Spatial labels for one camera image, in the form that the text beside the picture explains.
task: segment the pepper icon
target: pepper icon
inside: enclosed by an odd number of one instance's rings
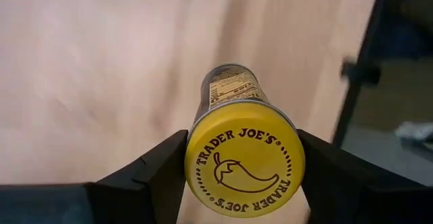
[[[238,160],[220,161],[219,153],[214,153],[214,178],[217,184],[234,191],[243,193],[260,193],[274,186],[278,180],[278,174],[267,179],[261,179],[251,174]]]

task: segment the light wood tabletop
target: light wood tabletop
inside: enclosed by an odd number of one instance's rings
[[[0,183],[96,181],[190,128],[213,67],[252,69],[270,102],[329,140],[374,0],[0,0]],[[302,190],[255,219],[188,186],[178,223],[302,223]]]

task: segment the yellow lid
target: yellow lid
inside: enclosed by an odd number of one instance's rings
[[[192,192],[230,217],[257,217],[283,206],[298,189],[304,166],[296,130],[275,110],[250,102],[203,118],[185,155]]]

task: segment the black clamp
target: black clamp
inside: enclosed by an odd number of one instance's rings
[[[346,59],[341,67],[341,77],[346,77],[350,83],[375,86],[379,83],[381,70],[373,64],[360,64]]]

